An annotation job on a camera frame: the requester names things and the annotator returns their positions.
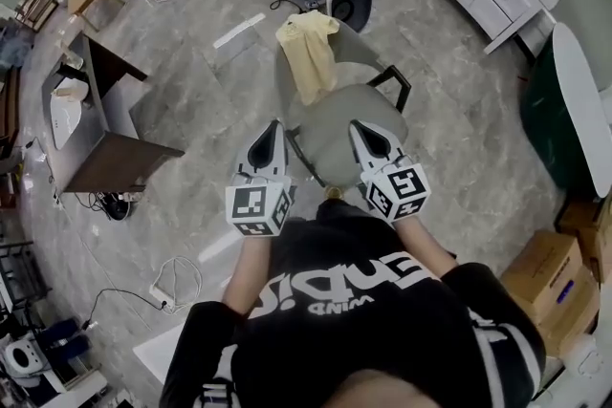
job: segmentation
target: chair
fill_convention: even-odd
[[[408,128],[402,117],[411,86],[398,69],[384,67],[379,56],[346,24],[339,21],[339,31],[328,36],[336,63],[352,62],[368,65],[378,74],[367,84],[349,85],[328,94],[305,109],[305,115],[285,135],[297,157],[321,186],[348,188],[360,179],[360,167],[353,156],[348,135],[349,122],[362,119],[378,124],[405,140]],[[376,87],[395,78],[401,85],[398,100],[393,104]],[[285,112],[294,102],[297,88],[289,61],[279,45],[275,53],[274,80]]]

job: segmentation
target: cardboard box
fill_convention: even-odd
[[[546,354],[553,357],[567,354],[577,337],[588,330],[599,310],[599,286],[589,269],[582,266],[565,299],[537,325]]]
[[[552,231],[537,231],[502,274],[501,282],[534,323],[561,303],[582,267],[578,240]]]
[[[569,201],[557,228],[578,237],[582,261],[603,284],[612,272],[612,196],[600,203]]]

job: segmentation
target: power strip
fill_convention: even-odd
[[[160,303],[165,302],[165,305],[171,310],[174,309],[174,299],[172,299],[164,290],[161,290],[157,286],[153,286],[151,284],[149,287],[149,294],[151,294]]]

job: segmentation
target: white tabletop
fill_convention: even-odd
[[[600,94],[580,44],[570,29],[557,23],[553,50],[558,84],[574,123],[598,195],[607,196],[612,185],[612,133]]]

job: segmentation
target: marble floor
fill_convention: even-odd
[[[142,138],[186,152],[155,173],[132,216],[111,223],[73,194],[54,204],[41,146],[26,156],[21,216],[53,288],[50,300],[63,316],[84,320],[103,288],[147,296],[160,265],[172,256],[196,261],[228,231],[223,196],[236,149],[280,114],[274,33],[295,8],[270,11],[272,0],[162,1],[129,0],[119,9],[100,0],[88,11],[103,26],[96,38],[150,74],[149,91],[132,110]],[[263,21],[215,50],[215,40],[260,12]],[[58,9],[38,35],[22,72],[22,141],[38,137],[42,148],[53,144],[40,87],[60,56],[57,41],[70,41],[81,23]],[[484,55],[485,35],[453,0],[374,0],[363,36],[413,87],[404,111],[405,149],[424,165],[432,186],[424,222],[460,261],[481,261],[501,272],[536,228],[552,227],[560,205],[517,113],[518,77],[528,73],[523,54],[509,42]],[[354,83],[364,77],[347,67],[341,78]],[[322,190],[295,161],[292,168],[300,183],[293,213],[310,217]],[[219,296],[237,251],[229,247],[198,263],[201,299]],[[115,386],[157,406],[162,386],[132,348],[183,317],[107,293],[89,332],[93,356]]]

